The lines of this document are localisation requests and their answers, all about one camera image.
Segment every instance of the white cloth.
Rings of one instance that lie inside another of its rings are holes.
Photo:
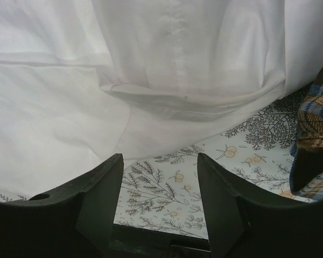
[[[323,0],[0,0],[0,189],[219,134],[322,65]]]

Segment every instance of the dark plastic frame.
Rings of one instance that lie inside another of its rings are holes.
[[[212,257],[323,257],[323,201],[268,192],[199,154]]]
[[[0,257],[102,257],[120,194],[123,158],[30,200],[0,203]]]

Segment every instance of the botanical print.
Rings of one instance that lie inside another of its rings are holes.
[[[306,91],[307,87],[275,101],[247,121],[227,131],[225,136],[231,138],[247,131],[245,142],[255,151],[262,148],[269,151],[277,144],[282,149],[289,148],[296,138],[296,115]]]
[[[265,190],[309,202],[289,187],[290,148],[303,96],[296,92],[226,133],[128,168],[115,223],[208,239],[196,170],[199,153]],[[23,198],[0,191],[0,202]]]

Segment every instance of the tartan cloth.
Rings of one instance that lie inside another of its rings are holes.
[[[323,67],[298,113],[298,138],[290,173],[294,195],[323,199]]]

